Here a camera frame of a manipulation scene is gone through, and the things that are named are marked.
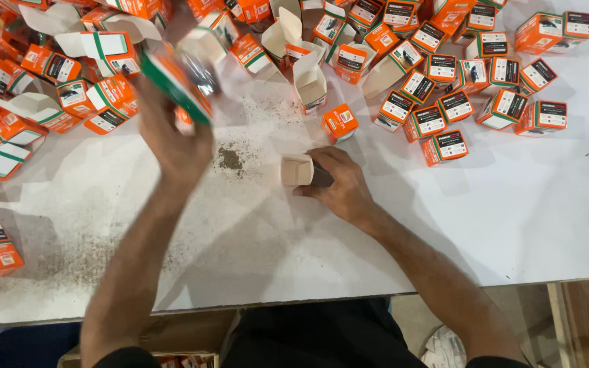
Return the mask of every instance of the table surface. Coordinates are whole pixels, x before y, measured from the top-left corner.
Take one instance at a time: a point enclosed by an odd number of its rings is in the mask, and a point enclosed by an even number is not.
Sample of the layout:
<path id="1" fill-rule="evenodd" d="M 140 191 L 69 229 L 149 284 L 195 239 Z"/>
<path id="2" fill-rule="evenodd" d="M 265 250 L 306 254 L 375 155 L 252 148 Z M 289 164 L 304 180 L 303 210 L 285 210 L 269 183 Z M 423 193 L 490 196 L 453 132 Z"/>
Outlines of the table surface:
<path id="1" fill-rule="evenodd" d="M 565 10 L 589 12 L 589 1 L 510 0 L 497 30 L 513 39 L 536 11 Z M 338 146 L 363 167 L 376 201 L 480 285 L 589 278 L 589 41 L 543 57 L 559 78 L 534 98 L 567 102 L 567 130 L 524 138 L 469 118 L 454 127 L 470 154 L 428 168 L 401 129 L 371 123 L 387 92 L 366 102 L 323 66 L 328 104 L 302 116 L 290 85 L 251 81 L 228 56 L 216 150 L 235 151 L 242 169 L 215 158 L 174 234 L 154 309 L 414 291 L 379 244 L 278 183 L 280 155 L 326 144 L 320 116 L 342 103 L 361 126 Z M 82 126 L 52 134 L 0 183 L 0 220 L 26 262 L 0 278 L 0 323 L 81 317 L 157 175 L 131 121 L 108 136 Z"/>

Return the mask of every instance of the black label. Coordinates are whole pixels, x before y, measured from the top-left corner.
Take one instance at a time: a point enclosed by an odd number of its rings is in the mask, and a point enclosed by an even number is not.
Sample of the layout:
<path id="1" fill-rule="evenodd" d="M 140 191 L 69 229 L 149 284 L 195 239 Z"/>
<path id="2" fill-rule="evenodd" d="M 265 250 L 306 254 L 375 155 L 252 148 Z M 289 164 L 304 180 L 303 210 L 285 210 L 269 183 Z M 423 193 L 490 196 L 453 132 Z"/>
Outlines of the black label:
<path id="1" fill-rule="evenodd" d="M 589 24 L 589 14 L 568 12 L 569 23 Z"/>
<path id="2" fill-rule="evenodd" d="M 456 68 L 455 56 L 431 55 L 431 66 Z"/>
<path id="3" fill-rule="evenodd" d="M 442 118 L 440 109 L 436 106 L 430 107 L 429 109 L 415 111 L 413 114 L 415 115 L 415 119 L 417 119 L 418 123 L 420 124 Z"/>
<path id="4" fill-rule="evenodd" d="M 456 106 L 460 106 L 468 102 L 469 100 L 467 99 L 467 96 L 464 92 L 458 92 L 451 96 L 440 98 L 440 103 L 442 104 L 442 106 L 444 106 L 445 110 L 453 109 Z"/>
<path id="5" fill-rule="evenodd" d="M 438 146 L 440 147 L 446 147 L 449 145 L 455 145 L 465 142 L 463 141 L 463 136 L 461 136 L 460 132 L 445 133 L 439 136 L 435 136 L 435 138 L 438 140 Z"/>
<path id="6" fill-rule="evenodd" d="M 566 104 L 540 101 L 540 113 L 566 117 L 568 115 L 568 106 Z"/>
<path id="7" fill-rule="evenodd" d="M 547 83 L 556 78 L 556 74 L 551 69 L 549 69 L 549 66 L 547 66 L 547 64 L 545 64 L 542 59 L 538 59 L 538 61 L 532 63 L 531 65 L 535 68 L 536 71 L 538 71 L 538 73 L 540 73 L 540 75 L 543 76 L 544 79 L 546 79 Z"/>

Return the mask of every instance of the floor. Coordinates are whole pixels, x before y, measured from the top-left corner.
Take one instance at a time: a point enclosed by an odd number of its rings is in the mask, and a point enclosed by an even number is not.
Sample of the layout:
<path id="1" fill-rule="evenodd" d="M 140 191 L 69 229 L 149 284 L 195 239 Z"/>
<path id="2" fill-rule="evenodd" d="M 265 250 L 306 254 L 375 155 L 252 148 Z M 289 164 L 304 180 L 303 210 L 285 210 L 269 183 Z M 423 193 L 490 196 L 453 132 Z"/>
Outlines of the floor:
<path id="1" fill-rule="evenodd" d="M 529 362 L 534 367 L 560 368 L 546 285 L 498 286 L 485 290 L 508 318 Z M 392 314 L 408 348 L 418 356 L 424 352 L 426 340 L 442 325 L 419 295 L 393 297 Z"/>

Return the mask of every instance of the small orange box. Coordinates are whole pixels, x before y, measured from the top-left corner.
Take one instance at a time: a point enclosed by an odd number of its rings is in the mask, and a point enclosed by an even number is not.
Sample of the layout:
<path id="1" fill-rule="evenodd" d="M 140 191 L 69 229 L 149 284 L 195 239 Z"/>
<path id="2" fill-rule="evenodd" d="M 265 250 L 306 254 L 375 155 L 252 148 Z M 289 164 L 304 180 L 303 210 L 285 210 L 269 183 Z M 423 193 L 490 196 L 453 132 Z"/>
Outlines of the small orange box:
<path id="1" fill-rule="evenodd" d="M 429 167 L 446 163 L 469 154 L 467 144 L 459 129 L 437 133 L 421 144 Z"/>
<path id="2" fill-rule="evenodd" d="M 342 104 L 322 115 L 322 129 L 331 145 L 351 137 L 356 128 L 358 121 L 347 104 Z"/>

